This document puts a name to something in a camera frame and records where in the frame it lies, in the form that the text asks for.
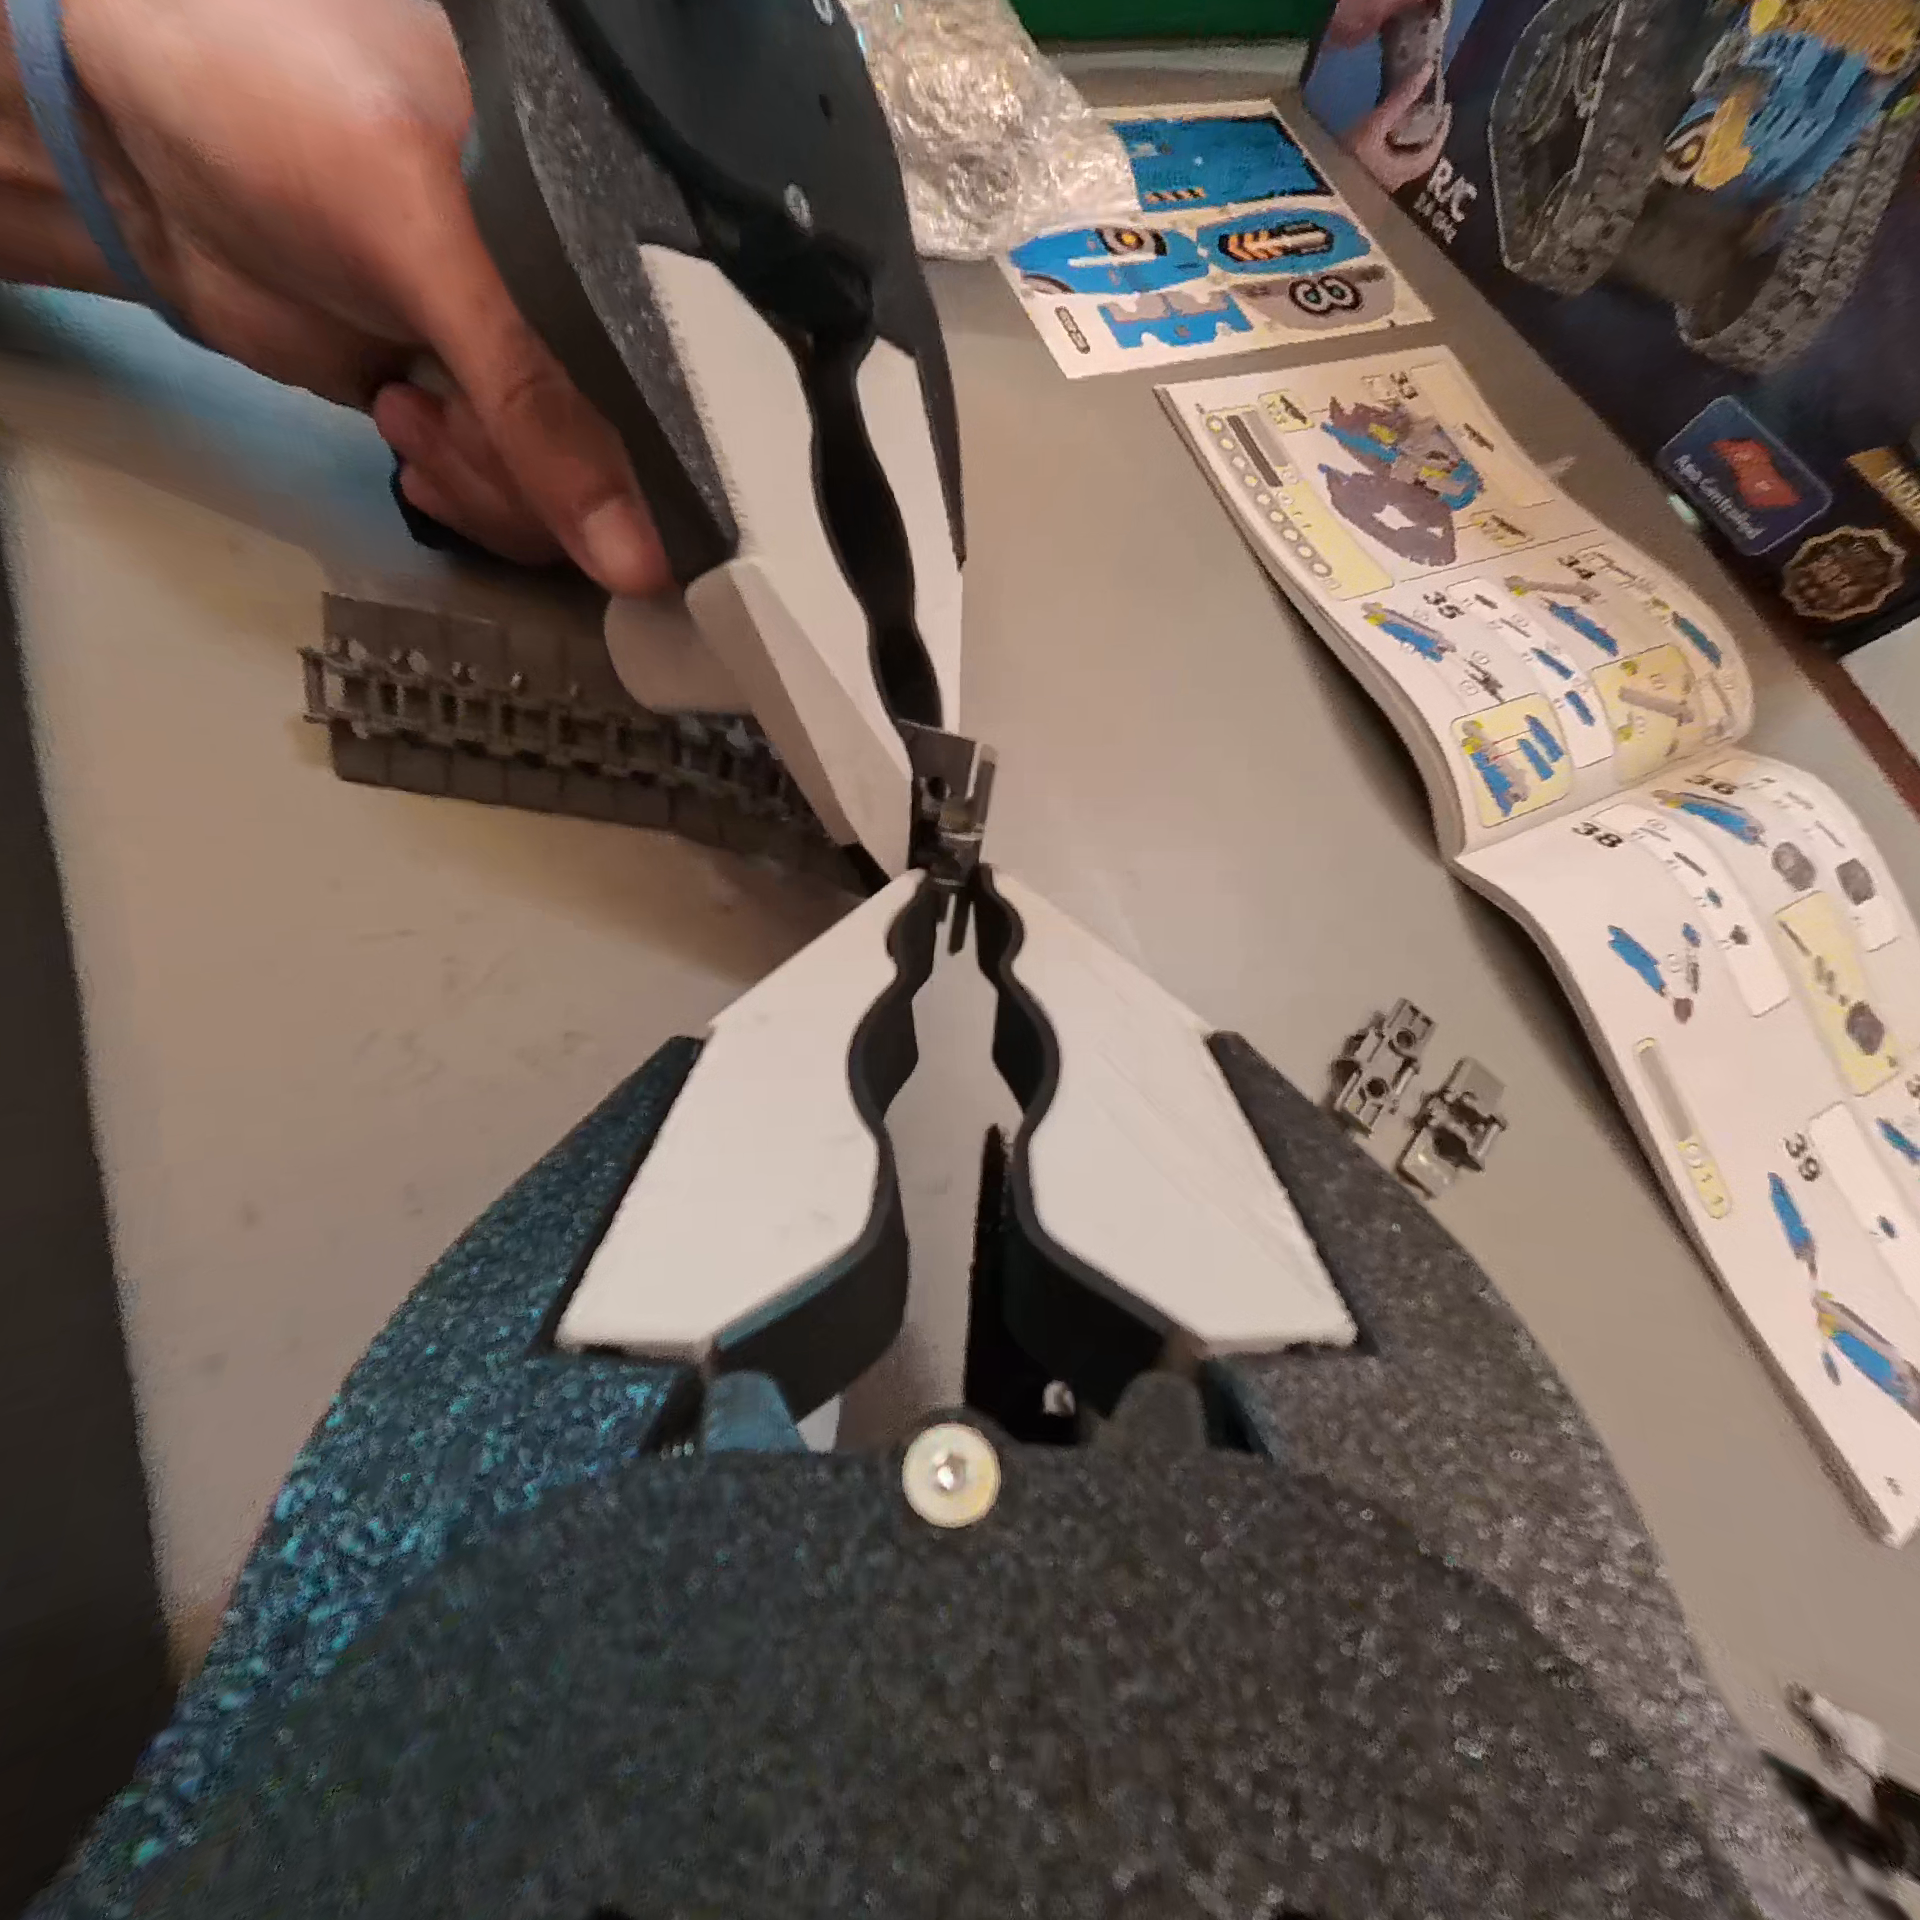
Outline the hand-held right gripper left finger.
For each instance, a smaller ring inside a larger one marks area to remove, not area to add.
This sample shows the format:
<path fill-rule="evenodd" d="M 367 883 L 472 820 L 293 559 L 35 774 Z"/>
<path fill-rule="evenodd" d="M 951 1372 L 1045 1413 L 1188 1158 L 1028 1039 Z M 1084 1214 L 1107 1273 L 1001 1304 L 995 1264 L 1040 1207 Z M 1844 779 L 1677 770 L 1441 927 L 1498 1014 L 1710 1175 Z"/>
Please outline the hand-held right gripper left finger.
<path fill-rule="evenodd" d="M 891 939 L 923 895 L 923 875 L 891 880 L 712 1019 L 563 1310 L 557 1348 L 714 1363 L 724 1336 L 854 1248 L 881 1149 L 852 1044 L 902 983 Z"/>

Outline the grey desk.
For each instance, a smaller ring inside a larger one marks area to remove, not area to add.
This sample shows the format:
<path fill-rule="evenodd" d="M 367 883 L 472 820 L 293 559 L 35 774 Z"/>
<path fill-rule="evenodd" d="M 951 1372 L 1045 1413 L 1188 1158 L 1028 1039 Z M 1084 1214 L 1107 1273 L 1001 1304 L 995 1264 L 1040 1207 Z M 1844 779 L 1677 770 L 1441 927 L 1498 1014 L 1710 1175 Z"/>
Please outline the grey desk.
<path fill-rule="evenodd" d="M 1570 1002 L 1433 849 L 1379 709 L 1240 545 L 1148 379 L 1061 379 L 938 268 L 989 849 L 1299 1087 L 1392 1001 L 1507 1092 L 1435 1204 L 1613 1451 L 1717 1686 L 1918 1770 L 1885 1547 L 1692 1259 Z M 3 502 L 92 1051 L 158 1588 L 194 1670 L 282 1474 L 430 1259 L 835 897 L 674 836 L 370 792 L 301 722 L 326 588 L 545 619 L 417 552 L 373 429 L 117 304 L 3 295 Z"/>

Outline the pile of grey track links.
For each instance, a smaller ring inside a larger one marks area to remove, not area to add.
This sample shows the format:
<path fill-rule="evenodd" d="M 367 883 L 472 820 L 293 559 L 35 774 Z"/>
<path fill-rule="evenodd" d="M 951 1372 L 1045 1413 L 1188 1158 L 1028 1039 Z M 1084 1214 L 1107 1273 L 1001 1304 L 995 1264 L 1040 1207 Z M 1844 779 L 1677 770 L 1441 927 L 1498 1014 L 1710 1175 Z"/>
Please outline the pile of grey track links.
<path fill-rule="evenodd" d="M 1428 1080 L 1435 1022 L 1412 1001 L 1355 1030 L 1328 1069 L 1328 1114 L 1358 1141 L 1379 1141 L 1392 1119 L 1404 1141 L 1392 1162 L 1404 1188 L 1433 1201 L 1463 1175 L 1486 1173 L 1507 1129 L 1504 1086 L 1463 1055 Z"/>

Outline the clear plastic bag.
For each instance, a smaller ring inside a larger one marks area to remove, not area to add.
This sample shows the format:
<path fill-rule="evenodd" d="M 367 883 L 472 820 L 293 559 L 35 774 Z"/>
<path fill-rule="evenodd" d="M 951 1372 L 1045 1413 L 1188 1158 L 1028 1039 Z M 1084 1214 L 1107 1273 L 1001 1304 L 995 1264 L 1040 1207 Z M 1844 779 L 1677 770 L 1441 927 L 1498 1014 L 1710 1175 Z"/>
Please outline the clear plastic bag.
<path fill-rule="evenodd" d="M 1008 5 L 843 5 L 921 257 L 983 263 L 1141 215 L 1131 156 Z"/>

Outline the blue sticker sheet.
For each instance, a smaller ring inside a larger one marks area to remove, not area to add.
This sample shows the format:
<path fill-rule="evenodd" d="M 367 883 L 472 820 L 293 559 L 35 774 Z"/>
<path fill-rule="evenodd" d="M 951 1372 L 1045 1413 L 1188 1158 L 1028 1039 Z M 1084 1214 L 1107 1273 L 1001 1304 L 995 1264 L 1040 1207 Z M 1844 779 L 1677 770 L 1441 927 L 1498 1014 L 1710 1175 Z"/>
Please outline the blue sticker sheet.
<path fill-rule="evenodd" d="M 1170 372 L 1433 323 L 1270 104 L 1109 120 L 1135 204 L 1061 212 L 1001 255 L 1068 379 Z"/>

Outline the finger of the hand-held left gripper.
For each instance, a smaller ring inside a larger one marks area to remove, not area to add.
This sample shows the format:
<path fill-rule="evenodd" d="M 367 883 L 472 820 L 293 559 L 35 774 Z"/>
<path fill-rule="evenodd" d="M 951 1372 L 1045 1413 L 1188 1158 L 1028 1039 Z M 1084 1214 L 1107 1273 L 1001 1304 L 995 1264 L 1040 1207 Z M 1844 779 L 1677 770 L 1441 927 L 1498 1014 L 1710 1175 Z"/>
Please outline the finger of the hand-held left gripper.
<path fill-rule="evenodd" d="M 915 361 L 898 346 L 871 346 L 854 400 L 891 500 L 877 536 L 885 700 L 910 725 L 960 733 L 963 557 Z"/>
<path fill-rule="evenodd" d="M 823 826 L 898 875 L 910 862 L 908 754 L 825 530 L 794 349 L 709 257 L 645 245 L 645 288 L 739 532 L 687 608 Z"/>

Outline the blue wristband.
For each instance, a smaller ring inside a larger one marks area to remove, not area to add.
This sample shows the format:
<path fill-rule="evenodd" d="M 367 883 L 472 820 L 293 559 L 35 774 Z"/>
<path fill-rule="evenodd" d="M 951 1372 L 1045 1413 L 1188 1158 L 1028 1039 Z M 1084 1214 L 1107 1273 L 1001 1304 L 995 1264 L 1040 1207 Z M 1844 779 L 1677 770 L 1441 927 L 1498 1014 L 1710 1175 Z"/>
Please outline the blue wristband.
<path fill-rule="evenodd" d="M 51 160 L 62 197 L 78 215 L 92 245 L 97 247 L 113 299 L 141 304 L 164 320 L 184 339 L 194 339 L 194 326 L 184 323 L 170 299 L 158 290 L 142 264 L 128 245 L 117 226 L 113 207 L 108 204 L 102 172 L 84 145 L 84 107 L 92 107 L 78 70 L 69 53 L 66 8 L 62 5 L 3 5 L 3 16 L 14 37 L 14 62 L 23 90 L 23 100 L 35 137 Z"/>

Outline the person's left hand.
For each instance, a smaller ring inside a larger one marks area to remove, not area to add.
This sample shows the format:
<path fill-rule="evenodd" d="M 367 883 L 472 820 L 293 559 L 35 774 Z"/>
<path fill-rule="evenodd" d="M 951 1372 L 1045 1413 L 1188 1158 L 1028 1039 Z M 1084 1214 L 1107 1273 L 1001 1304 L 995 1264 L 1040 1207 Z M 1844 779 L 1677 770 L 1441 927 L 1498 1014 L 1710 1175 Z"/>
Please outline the person's left hand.
<path fill-rule="evenodd" d="M 625 444 L 475 232 L 438 5 L 69 5 L 62 37 L 135 263 L 201 346 L 370 416 L 400 500 L 483 552 L 668 584 Z"/>

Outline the instruction booklet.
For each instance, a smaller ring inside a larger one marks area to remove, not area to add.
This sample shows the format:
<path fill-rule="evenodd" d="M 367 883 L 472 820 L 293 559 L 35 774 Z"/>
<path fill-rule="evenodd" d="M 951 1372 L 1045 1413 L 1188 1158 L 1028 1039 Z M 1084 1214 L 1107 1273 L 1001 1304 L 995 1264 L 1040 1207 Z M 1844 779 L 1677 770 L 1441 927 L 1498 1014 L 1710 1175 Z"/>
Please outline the instruction booklet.
<path fill-rule="evenodd" d="M 1715 1285 L 1866 1527 L 1918 1543 L 1918 918 L 1758 754 L 1736 634 L 1451 349 L 1158 385 L 1247 549 L 1538 943 Z"/>

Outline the single grey track link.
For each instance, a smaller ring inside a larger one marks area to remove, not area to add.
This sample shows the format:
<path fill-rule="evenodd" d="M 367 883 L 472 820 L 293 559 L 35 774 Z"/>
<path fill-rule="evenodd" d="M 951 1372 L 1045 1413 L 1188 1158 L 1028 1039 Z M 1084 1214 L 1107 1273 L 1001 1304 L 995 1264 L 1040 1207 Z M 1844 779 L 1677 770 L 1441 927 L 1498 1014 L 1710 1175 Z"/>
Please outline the single grey track link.
<path fill-rule="evenodd" d="M 973 922 L 995 754 L 955 733 L 902 722 L 915 782 L 910 860 L 942 897 L 948 952 L 960 955 Z"/>

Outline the blue toy box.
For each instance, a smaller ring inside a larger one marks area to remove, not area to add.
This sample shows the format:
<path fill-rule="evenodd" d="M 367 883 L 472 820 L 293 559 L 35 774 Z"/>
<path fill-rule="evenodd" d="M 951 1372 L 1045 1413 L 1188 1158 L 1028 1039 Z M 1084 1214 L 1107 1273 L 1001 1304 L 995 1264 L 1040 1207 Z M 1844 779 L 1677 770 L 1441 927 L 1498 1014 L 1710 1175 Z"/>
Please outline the blue toy box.
<path fill-rule="evenodd" d="M 1918 5 L 1334 5 L 1304 104 L 1813 648 L 1918 622 Z"/>

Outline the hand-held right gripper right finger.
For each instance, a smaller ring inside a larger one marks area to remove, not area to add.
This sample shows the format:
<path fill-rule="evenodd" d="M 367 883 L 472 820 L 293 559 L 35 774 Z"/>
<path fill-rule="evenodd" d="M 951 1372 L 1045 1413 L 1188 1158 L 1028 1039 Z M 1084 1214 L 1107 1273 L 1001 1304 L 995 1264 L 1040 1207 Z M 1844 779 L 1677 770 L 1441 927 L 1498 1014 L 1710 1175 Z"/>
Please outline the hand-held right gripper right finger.
<path fill-rule="evenodd" d="M 1019 1103 L 1028 1248 L 1200 1352 L 1349 1348 L 1358 1327 L 1212 1051 L 1212 1026 L 1012 875 L 976 880 L 991 1063 Z"/>

